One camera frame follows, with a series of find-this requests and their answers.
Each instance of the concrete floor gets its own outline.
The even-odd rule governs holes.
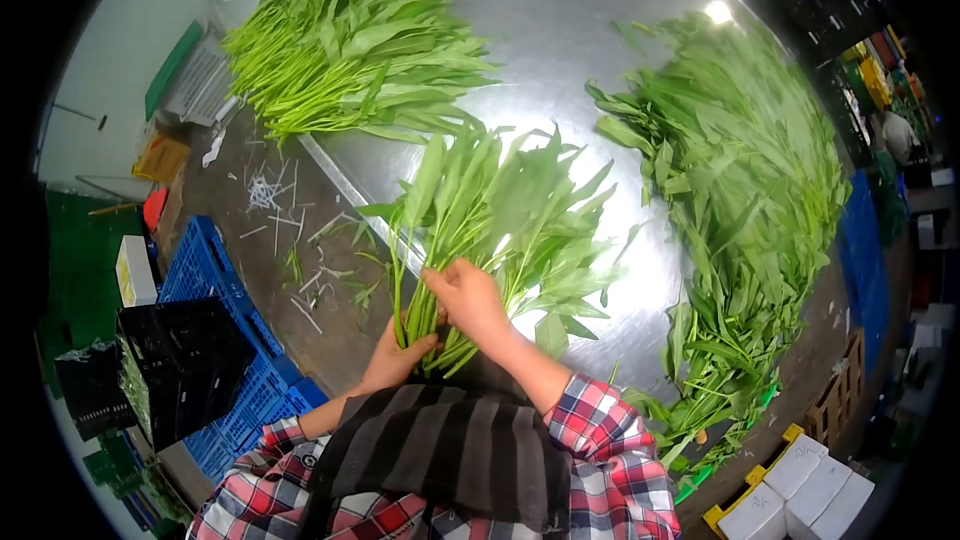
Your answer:
[[[194,147],[183,176],[182,207],[174,224],[168,224],[162,237],[157,239],[161,254],[168,255],[168,258],[172,256],[179,235],[190,216],[209,216],[220,228],[223,243],[234,267],[241,272],[247,292],[284,345],[287,354],[304,376],[313,378],[328,395],[336,395],[360,379],[375,342],[390,318],[388,294],[386,288],[381,286],[373,294],[366,312],[361,312],[357,306],[351,304],[356,290],[349,288],[343,280],[324,274],[320,282],[330,282],[336,294],[326,292],[321,298],[321,304],[313,312],[322,334],[318,333],[306,316],[291,303],[290,296],[298,288],[282,287],[283,283],[292,277],[289,271],[284,270],[283,260],[290,246],[294,244],[298,228],[287,223],[279,224],[274,256],[276,222],[267,219],[267,216],[276,213],[259,209],[248,210],[248,196],[243,182],[245,169],[249,176],[250,172],[258,169],[266,159],[264,174],[269,181],[274,181],[281,168],[279,153],[272,144],[268,150],[264,144],[254,143],[261,138],[262,130],[255,128],[250,113],[241,113],[228,127],[219,157],[207,168],[201,166],[201,157],[210,146],[210,136],[202,134],[194,138]],[[287,142],[283,148],[283,157],[290,160],[284,175],[284,185],[293,182],[295,162],[299,162],[296,203],[314,203],[305,207],[303,233],[296,245],[304,278],[309,279],[319,263],[320,252],[312,243],[308,245],[306,239],[341,211],[349,214],[352,210],[345,200],[337,202],[336,187],[298,142]],[[233,174],[238,179],[234,180],[228,174]],[[292,199],[292,192],[287,190],[277,202],[281,207],[289,207]],[[298,222],[301,212],[301,208],[294,208],[289,212],[282,210],[280,216]],[[169,222],[167,213],[164,218]],[[245,238],[239,237],[265,224],[268,225],[267,229]],[[364,238],[359,240],[356,247],[352,247],[353,239],[353,227],[340,234],[320,236],[318,244],[323,251],[325,266],[331,270],[354,270],[355,273],[346,276],[350,279],[368,284],[376,282],[382,273],[382,267],[368,258],[355,255],[354,251],[369,251],[385,260],[388,255],[386,247],[378,242],[378,246],[373,249]],[[891,325],[886,342],[888,349],[881,355],[877,371],[885,370],[884,364],[892,357],[896,339],[899,338],[909,313],[909,254],[906,235],[900,243],[886,251]],[[767,461],[779,450],[783,432],[793,422],[803,423],[808,408],[819,398],[831,377],[834,364],[842,357],[847,345],[848,299],[836,251],[831,250],[829,256],[831,263],[822,270],[815,282],[813,294],[804,307],[808,327],[780,364],[782,393],[771,402],[763,419],[753,426],[737,455],[678,506],[684,537],[714,536],[701,515],[713,505],[723,503],[736,494],[750,469]],[[409,295],[412,292],[413,280],[405,280],[404,287],[403,294]],[[477,375],[487,380],[497,380],[498,386],[501,382],[503,385],[510,385],[509,378],[505,378],[502,370],[498,371],[498,368],[488,361],[474,361],[476,363],[472,366],[472,371],[464,371],[465,377]],[[846,461],[847,456],[859,446],[862,425],[869,417],[880,393],[882,376],[876,378],[867,382],[867,390],[857,414],[853,417],[855,425],[849,426],[841,435],[837,449],[833,451],[838,459]],[[168,449],[168,452],[171,453],[168,468],[176,470],[171,473],[181,480],[181,485],[197,486],[198,472],[180,473],[180,470],[192,465],[190,457],[187,455],[184,460],[184,456],[176,450]],[[187,493],[196,495],[196,492],[188,490]]]

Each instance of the wooden crate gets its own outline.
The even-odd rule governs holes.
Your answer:
[[[806,433],[826,448],[832,448],[863,393],[863,328],[847,337],[845,361],[840,372],[823,389],[820,400],[806,412]]]

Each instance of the person's left hand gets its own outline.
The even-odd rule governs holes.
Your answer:
[[[394,318],[391,317],[387,322],[387,329],[383,330],[380,341],[373,349],[373,356],[369,359],[358,390],[362,394],[370,394],[403,384],[414,366],[436,346],[437,334],[430,333],[402,349],[397,343]]]

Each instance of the plaid shirt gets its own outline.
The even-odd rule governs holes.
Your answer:
[[[640,414],[618,391],[586,376],[570,379],[544,417],[550,436],[573,455],[572,538],[655,538],[680,534],[664,466]],[[187,539],[295,538],[307,502],[307,480],[330,435],[308,441],[297,418],[264,426],[256,449],[241,456],[194,517]],[[426,500],[366,492],[342,498],[331,537],[403,539],[423,529]],[[530,538],[521,523],[462,518],[445,505],[429,516],[431,538]]]

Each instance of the stainless steel table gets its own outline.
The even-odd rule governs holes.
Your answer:
[[[471,22],[476,35],[490,39],[488,60],[504,64],[496,76],[503,84],[476,89],[457,104],[487,127],[516,126],[516,133],[534,127],[552,130],[556,121],[565,142],[588,146],[572,172],[577,181],[586,181],[614,159],[607,185],[616,182],[618,189],[606,203],[600,237],[624,239],[631,225],[649,222],[624,258],[630,275],[610,288],[610,318],[583,319],[599,341],[571,337],[563,361],[606,380],[619,359],[618,386],[671,400],[677,393],[664,377],[658,351],[669,329],[665,311],[680,298],[686,262],[681,246],[671,242],[666,205],[656,199],[645,208],[641,205],[640,151],[594,132],[599,112],[584,82],[593,78],[606,90],[624,89],[621,74],[638,66],[656,68],[670,56],[663,47],[648,49],[645,55],[631,50],[613,30],[612,20],[652,23],[703,10],[713,0],[451,1],[453,15]],[[393,200],[400,190],[398,179],[412,180],[422,156],[418,146],[358,132],[303,136],[300,141],[354,204]],[[378,232],[386,233],[382,222]],[[418,269],[415,262],[414,271]],[[516,321],[517,327],[532,337],[539,317],[528,313]]]

